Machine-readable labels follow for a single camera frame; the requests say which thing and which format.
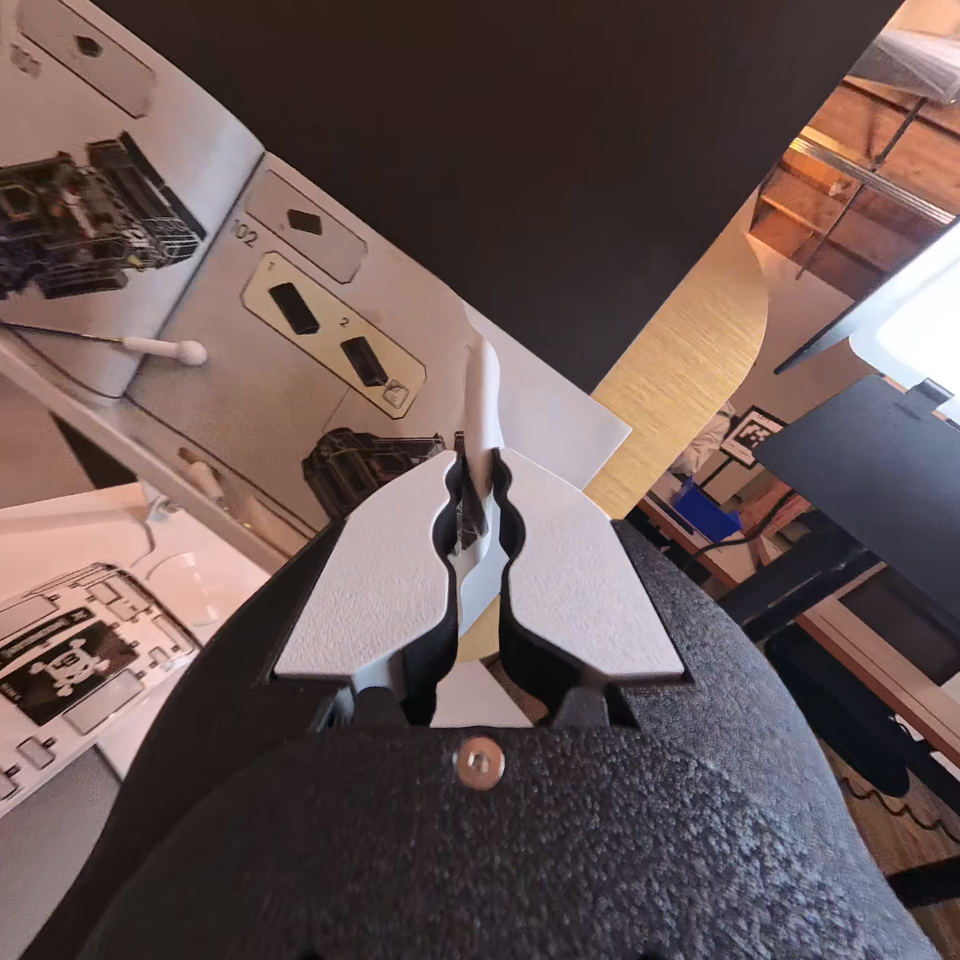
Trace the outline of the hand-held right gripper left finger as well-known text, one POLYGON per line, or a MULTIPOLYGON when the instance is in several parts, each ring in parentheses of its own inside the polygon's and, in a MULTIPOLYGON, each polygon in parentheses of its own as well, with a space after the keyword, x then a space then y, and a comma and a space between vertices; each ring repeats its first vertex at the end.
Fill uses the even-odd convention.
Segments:
POLYGON ((280 678, 433 699, 458 648, 459 459, 445 451, 390 481, 345 520, 273 667, 280 678))

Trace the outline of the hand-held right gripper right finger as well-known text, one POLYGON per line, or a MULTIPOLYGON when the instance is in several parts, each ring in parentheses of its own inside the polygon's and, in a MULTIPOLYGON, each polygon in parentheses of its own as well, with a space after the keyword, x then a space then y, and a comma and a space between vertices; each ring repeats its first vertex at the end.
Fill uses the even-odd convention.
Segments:
POLYGON ((495 452, 499 654, 525 691, 675 682, 686 672, 614 522, 581 490, 495 452))

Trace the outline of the sticker sheet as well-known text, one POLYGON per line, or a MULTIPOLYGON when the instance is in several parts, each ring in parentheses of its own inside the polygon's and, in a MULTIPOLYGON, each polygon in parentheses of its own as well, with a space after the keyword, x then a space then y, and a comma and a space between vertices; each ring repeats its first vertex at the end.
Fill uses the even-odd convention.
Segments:
POLYGON ((1 815, 201 650, 130 571, 102 561, 2 599, 1 815))

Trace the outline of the lego instruction booklet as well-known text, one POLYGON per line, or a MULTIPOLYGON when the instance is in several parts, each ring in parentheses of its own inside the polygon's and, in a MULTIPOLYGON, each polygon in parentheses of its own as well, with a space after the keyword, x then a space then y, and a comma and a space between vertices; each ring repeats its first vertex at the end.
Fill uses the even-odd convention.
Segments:
POLYGON ((452 449, 579 490, 630 427, 270 153, 91 2, 2 2, 2 373, 277 570, 452 449))

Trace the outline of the small blue bin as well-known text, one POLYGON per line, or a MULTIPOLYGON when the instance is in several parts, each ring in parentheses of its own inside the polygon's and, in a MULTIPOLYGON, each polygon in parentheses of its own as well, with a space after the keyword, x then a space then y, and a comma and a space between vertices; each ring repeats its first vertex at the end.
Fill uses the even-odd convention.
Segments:
POLYGON ((722 543, 743 532, 739 513, 724 510, 702 491, 693 477, 686 478, 671 495, 669 506, 709 544, 722 543))

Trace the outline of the white booklet stand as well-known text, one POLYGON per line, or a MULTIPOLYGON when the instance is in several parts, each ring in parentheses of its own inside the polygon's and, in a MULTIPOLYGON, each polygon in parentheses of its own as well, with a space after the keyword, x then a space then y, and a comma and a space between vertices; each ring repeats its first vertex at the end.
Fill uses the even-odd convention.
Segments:
MULTIPOLYGON (((103 562, 205 644, 309 527, 123 399, 70 383, 2 332, 2 599, 103 562)), ((186 666, 95 739, 124 773, 186 666)))

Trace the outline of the black white marker tag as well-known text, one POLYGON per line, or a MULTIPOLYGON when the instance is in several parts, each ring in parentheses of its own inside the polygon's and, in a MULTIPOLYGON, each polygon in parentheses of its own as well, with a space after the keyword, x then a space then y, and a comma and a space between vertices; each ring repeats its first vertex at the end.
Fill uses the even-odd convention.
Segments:
POLYGON ((786 426, 788 421, 761 407, 751 406, 727 431, 719 451, 727 460, 751 469, 757 462, 757 447, 779 434, 786 426))

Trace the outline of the black flat panel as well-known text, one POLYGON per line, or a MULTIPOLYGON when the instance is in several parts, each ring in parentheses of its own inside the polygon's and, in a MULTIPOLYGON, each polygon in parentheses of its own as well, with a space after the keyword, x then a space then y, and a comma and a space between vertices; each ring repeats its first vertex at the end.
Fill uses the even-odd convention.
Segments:
POLYGON ((943 608, 958 607, 959 434, 926 379, 865 377, 764 439, 754 458, 943 608))
POLYGON ((97 2, 585 392, 901 5, 97 2))

